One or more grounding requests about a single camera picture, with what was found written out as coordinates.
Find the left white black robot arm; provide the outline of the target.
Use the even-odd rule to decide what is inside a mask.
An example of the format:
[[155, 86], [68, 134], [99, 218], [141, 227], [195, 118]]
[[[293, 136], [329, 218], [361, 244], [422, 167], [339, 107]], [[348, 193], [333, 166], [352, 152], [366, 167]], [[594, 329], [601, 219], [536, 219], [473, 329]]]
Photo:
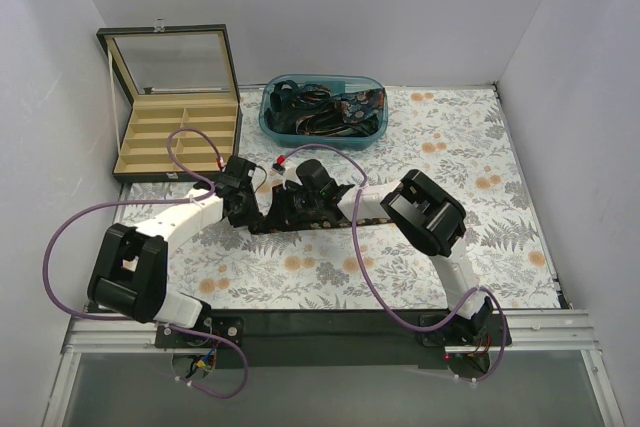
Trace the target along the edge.
[[139, 323], [175, 324], [188, 345], [205, 345], [214, 332], [211, 307], [169, 287], [169, 257], [220, 222], [256, 224], [262, 218], [253, 188], [257, 169], [233, 155], [212, 184], [197, 182], [180, 204], [133, 226], [109, 227], [89, 281], [89, 300]]

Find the black gold floral tie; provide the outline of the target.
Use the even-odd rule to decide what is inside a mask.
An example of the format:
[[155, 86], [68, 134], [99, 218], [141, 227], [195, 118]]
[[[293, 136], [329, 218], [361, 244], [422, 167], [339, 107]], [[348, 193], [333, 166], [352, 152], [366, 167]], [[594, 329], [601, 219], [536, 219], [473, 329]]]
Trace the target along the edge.
[[271, 222], [264, 219], [255, 226], [250, 227], [249, 232], [255, 235], [263, 235], [280, 232], [344, 229], [350, 228], [351, 224], [352, 222], [347, 220], [346, 218], [341, 218], [338, 221], [323, 219], [314, 222], [298, 222], [289, 224], [280, 221]]

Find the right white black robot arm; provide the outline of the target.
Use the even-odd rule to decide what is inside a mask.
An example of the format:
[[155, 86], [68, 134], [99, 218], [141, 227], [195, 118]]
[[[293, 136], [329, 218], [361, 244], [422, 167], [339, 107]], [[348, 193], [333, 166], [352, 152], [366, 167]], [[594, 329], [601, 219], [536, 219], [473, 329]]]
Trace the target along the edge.
[[279, 157], [272, 168], [283, 182], [272, 190], [269, 230], [355, 229], [390, 221], [434, 265], [448, 312], [441, 320], [420, 326], [403, 320], [389, 306], [384, 311], [402, 327], [439, 341], [471, 345], [490, 340], [494, 305], [467, 255], [466, 212], [426, 174], [412, 169], [398, 181], [360, 187], [338, 184], [315, 159], [295, 165]]

